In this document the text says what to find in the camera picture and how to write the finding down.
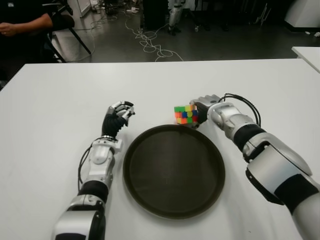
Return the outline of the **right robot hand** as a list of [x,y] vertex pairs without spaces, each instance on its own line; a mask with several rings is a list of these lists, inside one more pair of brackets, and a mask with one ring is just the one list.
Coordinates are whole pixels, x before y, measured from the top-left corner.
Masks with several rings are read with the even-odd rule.
[[198,115],[197,115],[197,120],[195,123],[192,123],[190,126],[193,129],[197,129],[202,123],[204,123],[207,119],[210,121],[214,122],[216,125],[219,127],[222,125],[222,119],[221,117],[217,114],[214,113],[213,110],[209,112],[209,117],[208,117],[208,111],[209,109],[213,106],[216,105],[220,100],[220,97],[213,94],[213,95],[205,95],[201,96],[197,99],[193,99],[190,101],[191,105],[195,105]]

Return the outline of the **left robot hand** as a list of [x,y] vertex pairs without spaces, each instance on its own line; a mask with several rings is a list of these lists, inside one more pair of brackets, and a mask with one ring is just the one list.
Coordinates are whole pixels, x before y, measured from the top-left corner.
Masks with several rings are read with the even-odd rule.
[[134,114],[134,104],[132,102],[118,101],[112,104],[104,117],[101,135],[115,139],[122,127],[128,126],[129,118]]

